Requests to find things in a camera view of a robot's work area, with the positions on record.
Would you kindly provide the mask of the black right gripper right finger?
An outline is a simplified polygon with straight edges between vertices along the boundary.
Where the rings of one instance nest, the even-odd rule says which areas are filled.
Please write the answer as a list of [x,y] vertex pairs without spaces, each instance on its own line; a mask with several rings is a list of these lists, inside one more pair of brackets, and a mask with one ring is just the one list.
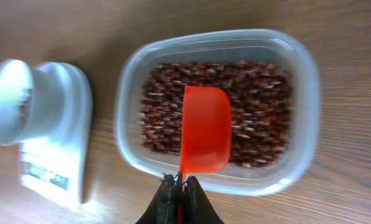
[[224,224],[196,177],[187,179],[184,189],[182,224]]

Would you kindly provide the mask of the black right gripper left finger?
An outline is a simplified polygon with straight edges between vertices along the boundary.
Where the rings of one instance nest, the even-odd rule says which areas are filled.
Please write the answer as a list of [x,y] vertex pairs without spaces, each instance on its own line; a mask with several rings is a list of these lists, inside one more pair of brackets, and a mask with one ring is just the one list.
[[178,176],[163,174],[161,184],[151,203],[136,224],[176,224],[181,202],[181,183]]

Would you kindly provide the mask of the orange plastic scoop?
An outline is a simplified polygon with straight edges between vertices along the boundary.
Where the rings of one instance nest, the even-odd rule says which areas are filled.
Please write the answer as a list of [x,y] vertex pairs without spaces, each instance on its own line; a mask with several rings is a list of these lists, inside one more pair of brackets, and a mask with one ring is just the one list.
[[[186,86],[182,107],[182,139],[179,181],[181,196],[188,174],[220,172],[227,165],[232,143],[230,102],[219,88]],[[177,223],[182,223],[183,202]]]

